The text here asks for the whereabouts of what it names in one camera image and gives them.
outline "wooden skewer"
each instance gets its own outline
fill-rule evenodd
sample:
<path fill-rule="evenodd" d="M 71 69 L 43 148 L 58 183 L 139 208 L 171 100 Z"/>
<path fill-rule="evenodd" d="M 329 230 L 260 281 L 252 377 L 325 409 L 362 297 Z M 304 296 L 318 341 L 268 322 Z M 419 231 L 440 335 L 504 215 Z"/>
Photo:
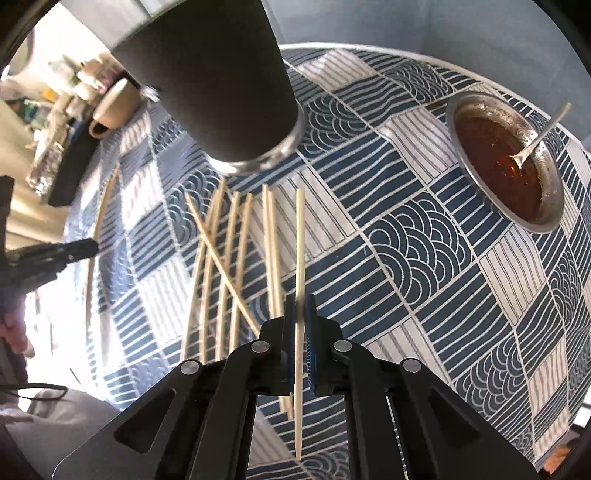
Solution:
<path fill-rule="evenodd" d="M 238 240 L 238 254 L 236 256 L 236 275 L 234 282 L 238 290 L 242 289 L 244 277 L 244 260 L 246 258 L 246 247 L 248 246 L 248 231 L 251 225 L 252 193 L 246 194 L 244 207 L 242 209 L 242 225 L 240 227 L 240 239 Z M 232 299 L 232 313 L 230 314 L 230 341 L 228 355 L 238 348 L 238 335 L 240 333 L 240 310 L 236 298 Z"/>
<path fill-rule="evenodd" d="M 226 245 L 223 250 L 223 264 L 228 271 L 232 265 L 232 250 L 234 247 L 234 231 L 240 205 L 240 192 L 234 192 L 228 215 L 228 228 L 226 229 Z M 224 282 L 220 282 L 219 297 L 217 298 L 217 331 L 216 331 L 216 362 L 222 359 L 225 343 L 226 329 L 226 302 L 228 300 L 228 288 Z"/>
<path fill-rule="evenodd" d="M 279 246 L 277 240 L 277 220 L 275 217 L 275 197 L 271 189 L 268 191 L 267 206 L 269 207 L 269 236 L 271 238 L 271 272 L 273 279 L 273 294 L 275 303 L 275 317 L 283 316 L 283 287 L 279 268 Z"/>
<path fill-rule="evenodd" d="M 303 429 L 302 417 L 302 380 L 304 366 L 304 290 L 306 286 L 306 199 L 304 190 L 295 192 L 296 214 L 296 255 L 295 255 L 295 384 L 294 384 L 294 417 L 295 417 L 295 459 L 301 460 L 301 441 Z"/>
<path fill-rule="evenodd" d="M 273 266 L 272 266 L 272 246 L 271 246 L 271 218 L 269 216 L 269 187 L 267 184 L 262 186 L 262 224 L 263 240 L 265 246 L 265 270 L 267 272 L 267 302 L 269 304 L 269 318 L 277 317 L 277 307 L 275 305 Z"/>
<path fill-rule="evenodd" d="M 205 218 L 205 225 L 207 231 L 210 231 L 212 225 L 212 216 L 213 212 L 217 209 L 217 204 L 221 202 L 223 196 L 223 192 L 221 190 L 215 190 L 212 194 L 212 201 L 207 210 L 207 216 Z M 197 250 L 195 252 L 195 261 L 193 263 L 193 276 L 191 277 L 191 287 L 190 287 L 190 294 L 191 299 L 189 301 L 189 310 L 185 316 L 185 324 L 184 324 L 184 335 L 181 340 L 181 355 L 180 361 L 183 362 L 187 359 L 189 355 L 189 337 L 191 336 L 191 327 L 193 325 L 193 312 L 195 311 L 197 301 L 199 299 L 197 295 L 197 289 L 199 288 L 199 277 L 201 275 L 201 265 L 203 265 L 203 259 L 205 258 L 205 254 L 207 253 L 207 248 L 205 243 L 203 243 L 203 239 L 199 239 L 199 243 L 197 244 Z"/>
<path fill-rule="evenodd" d="M 191 214 L 195 218 L 195 222 L 197 223 L 197 228 L 199 228 L 199 232 L 201 233 L 201 237 L 203 238 L 203 241 L 207 245 L 207 249 L 209 250 L 209 256 L 211 257 L 213 262 L 216 264 L 216 267 L 220 271 L 220 275 L 222 276 L 222 280 L 224 282 L 226 282 L 228 290 L 234 296 L 234 299 L 238 303 L 238 308 L 240 308 L 240 311 L 242 312 L 242 315 L 244 315 L 246 322 L 248 323 L 248 325 L 250 326 L 250 328 L 252 329 L 254 334 L 258 336 L 259 333 L 261 333 L 261 327 L 257 324 L 257 322 L 254 319 L 254 317 L 252 316 L 251 312 L 248 310 L 248 305 L 246 305 L 246 302 L 244 301 L 244 299 L 240 295 L 240 292 L 238 291 L 238 289 L 234 285 L 234 282 L 232 281 L 230 274 L 228 273 L 228 271 L 224 267 L 223 262 L 220 259 L 219 254 L 217 253 L 215 244 L 213 243 L 211 237 L 209 236 L 209 234 L 205 230 L 203 220 L 201 220 L 201 215 L 199 214 L 199 212 L 195 208 L 195 205 L 193 204 L 193 200 L 187 194 L 185 194 L 185 198 L 187 199 L 187 204 L 189 205 L 189 210 L 191 211 Z"/>
<path fill-rule="evenodd" d="M 269 188 L 266 196 L 266 209 L 264 212 L 267 228 L 265 236 L 268 238 L 269 248 L 265 252 L 267 266 L 267 278 L 271 281 L 267 285 L 268 295 L 272 298 L 273 311 L 269 308 L 270 318 L 283 316 L 283 299 L 285 294 L 281 286 L 281 275 L 279 269 L 279 247 L 277 240 L 277 220 L 275 218 L 275 197 L 273 191 Z M 279 407 L 282 413 L 287 413 L 287 419 L 293 420 L 294 411 L 291 397 L 279 397 Z"/>
<path fill-rule="evenodd" d="M 92 234 L 92 239 L 95 242 L 98 242 L 100 240 L 100 231 L 103 227 L 103 220 L 105 219 L 107 206 L 109 205 L 109 199 L 111 198 L 111 195 L 113 193 L 113 188 L 115 188 L 115 183 L 117 181 L 118 175 L 119 175 L 119 164 L 117 164 L 115 166 L 113 173 L 111 174 L 109 180 L 107 181 L 107 185 L 105 186 L 103 194 L 100 197 L 99 210 L 96 213 L 96 217 L 95 217 L 95 230 Z M 92 316 L 92 280 L 93 280 L 92 277 L 93 277 L 94 273 L 95 273 L 95 257 L 92 257 L 92 258 L 88 259 L 88 272 L 86 273 L 86 291 L 85 291 L 85 313 L 86 313 L 86 329 L 85 329 L 85 331 L 86 331 L 86 336 L 88 336 L 88 328 L 90 328 L 90 317 Z"/>
<path fill-rule="evenodd" d="M 213 238 L 214 245 L 217 238 L 217 227 L 220 221 L 220 212 L 222 211 L 223 194 L 226 189 L 226 179 L 222 178 L 220 180 L 217 189 L 219 191 L 220 197 L 212 214 L 212 227 L 209 231 L 211 238 Z M 212 287 L 213 277 L 213 260 L 211 257 L 211 252 L 209 253 L 210 255 L 205 256 L 205 266 L 203 267 L 203 281 L 201 282 L 201 306 L 199 309 L 199 359 L 203 365 L 207 363 L 207 336 L 209 334 L 209 293 Z"/>

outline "table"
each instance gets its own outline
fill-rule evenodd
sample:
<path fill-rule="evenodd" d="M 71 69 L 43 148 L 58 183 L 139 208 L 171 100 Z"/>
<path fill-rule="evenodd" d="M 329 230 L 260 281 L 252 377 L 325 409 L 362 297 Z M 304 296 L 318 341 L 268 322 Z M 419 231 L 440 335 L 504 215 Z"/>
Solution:
<path fill-rule="evenodd" d="M 295 280 L 295 192 L 304 188 L 306 289 L 320 315 L 338 320 L 375 356 L 421 359 L 529 460 L 540 459 L 568 429 L 591 382 L 589 154 L 562 128 L 551 133 L 564 216 L 552 233 L 531 234 L 492 210 L 463 177 L 445 108 L 458 91 L 487 92 L 541 129 L 547 115 L 535 106 L 416 54 L 336 44 L 282 53 L 307 112 L 306 134 L 272 170 L 228 179 L 217 237 L 221 245 L 230 193 L 253 193 L 243 294 L 254 315 L 267 318 L 262 185 L 277 199 L 287 293 Z M 203 213 L 219 178 L 182 126 L 160 105 L 146 105 L 100 143 L 72 207 L 68 240 L 92 229 L 117 163 L 87 355 L 93 382 L 123 409 L 178 363 L 197 240 L 184 193 Z M 83 268 L 60 277 L 73 313 L 83 311 Z M 211 318 L 218 286 L 216 275 Z M 214 338 L 211 331 L 210 359 Z M 244 326 L 241 341 L 250 339 Z M 303 460 L 296 462 L 293 422 L 276 398 L 259 399 L 249 477 L 349 477 L 343 401 L 305 390 L 304 415 Z"/>

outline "metal spoon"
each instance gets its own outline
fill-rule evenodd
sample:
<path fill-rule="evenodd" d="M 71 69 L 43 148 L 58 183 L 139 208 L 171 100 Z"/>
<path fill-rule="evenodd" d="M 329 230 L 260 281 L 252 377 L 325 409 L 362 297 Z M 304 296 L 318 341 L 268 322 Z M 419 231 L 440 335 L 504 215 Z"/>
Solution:
<path fill-rule="evenodd" d="M 570 106 L 570 102 L 564 102 L 562 105 L 560 105 L 558 110 L 554 112 L 554 115 L 552 115 L 552 117 L 548 121 L 548 124 L 545 126 L 545 128 L 538 134 L 536 138 L 533 139 L 533 141 L 527 147 L 525 147 L 523 150 L 521 150 L 519 153 L 516 153 L 515 155 L 509 155 L 513 160 L 515 160 L 515 163 L 517 163 L 517 166 L 520 170 L 521 166 L 523 165 L 523 162 L 527 160 L 527 157 L 529 157 L 532 154 L 532 152 L 543 140 L 543 138 L 548 134 L 548 132 L 550 132 L 550 130 L 552 130 L 558 124 L 558 122 L 560 122 L 563 119 L 563 117 L 568 113 L 568 111 L 570 110 Z"/>

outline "spoon handle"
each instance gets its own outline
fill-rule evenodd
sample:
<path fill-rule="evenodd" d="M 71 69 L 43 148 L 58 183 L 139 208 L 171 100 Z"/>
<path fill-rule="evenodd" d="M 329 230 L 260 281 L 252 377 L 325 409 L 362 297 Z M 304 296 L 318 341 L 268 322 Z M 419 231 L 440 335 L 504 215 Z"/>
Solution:
<path fill-rule="evenodd" d="M 552 130 L 556 125 L 558 125 L 558 122 L 560 122 L 563 119 L 563 117 L 568 113 L 570 107 L 570 102 L 564 102 L 562 105 L 560 105 L 558 110 L 556 110 L 554 112 L 554 115 L 552 115 L 550 120 L 548 120 L 548 124 L 544 127 L 544 129 L 538 134 L 536 138 L 534 138 L 532 143 L 530 143 L 527 147 L 521 150 L 521 152 L 519 152 L 518 155 L 523 156 L 524 158 L 529 157 L 531 153 L 535 150 L 535 148 L 538 146 L 538 144 L 548 134 L 548 132 L 550 132 L 550 130 Z"/>

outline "person's hand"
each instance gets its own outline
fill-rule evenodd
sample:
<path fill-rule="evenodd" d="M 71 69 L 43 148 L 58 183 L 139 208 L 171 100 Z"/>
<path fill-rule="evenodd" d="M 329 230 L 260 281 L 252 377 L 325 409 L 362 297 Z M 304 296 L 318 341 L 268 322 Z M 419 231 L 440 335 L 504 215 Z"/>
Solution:
<path fill-rule="evenodd" d="M 4 338 L 15 354 L 23 353 L 28 346 L 27 326 L 25 325 L 25 297 L 17 302 L 17 307 L 0 321 L 0 338 Z"/>

